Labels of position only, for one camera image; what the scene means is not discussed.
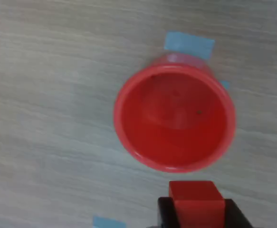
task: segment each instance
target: wood grain surface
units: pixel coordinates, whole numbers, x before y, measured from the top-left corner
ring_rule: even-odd
[[[228,153],[199,172],[134,160],[116,93],[165,33],[216,40],[210,66],[238,116]],[[171,180],[212,180],[256,227],[277,228],[277,0],[0,0],[0,228],[156,224]]]

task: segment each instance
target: red plastic cup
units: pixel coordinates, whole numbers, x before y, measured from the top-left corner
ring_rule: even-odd
[[[189,172],[226,152],[236,117],[227,91],[203,60],[170,53],[124,84],[114,125],[123,146],[141,163]]]

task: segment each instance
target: blue tape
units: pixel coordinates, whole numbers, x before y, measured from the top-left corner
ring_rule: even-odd
[[[182,32],[168,32],[165,40],[165,50],[181,52],[209,60],[215,40],[198,37]]]
[[[93,228],[126,228],[125,223],[109,218],[93,217]]]
[[[220,83],[222,84],[222,86],[225,89],[229,90],[229,88],[230,88],[230,83],[229,82],[227,82],[227,81],[220,81]]]

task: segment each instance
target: wooden table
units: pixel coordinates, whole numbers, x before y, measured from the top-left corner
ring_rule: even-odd
[[[165,33],[216,40],[235,141],[216,164],[168,174],[114,132],[116,93]],[[0,0],[0,228],[156,224],[170,180],[212,180],[257,227],[277,228],[277,0]]]

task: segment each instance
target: red block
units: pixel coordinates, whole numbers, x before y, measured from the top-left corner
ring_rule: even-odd
[[[211,181],[171,181],[181,228],[224,228],[225,201]]]

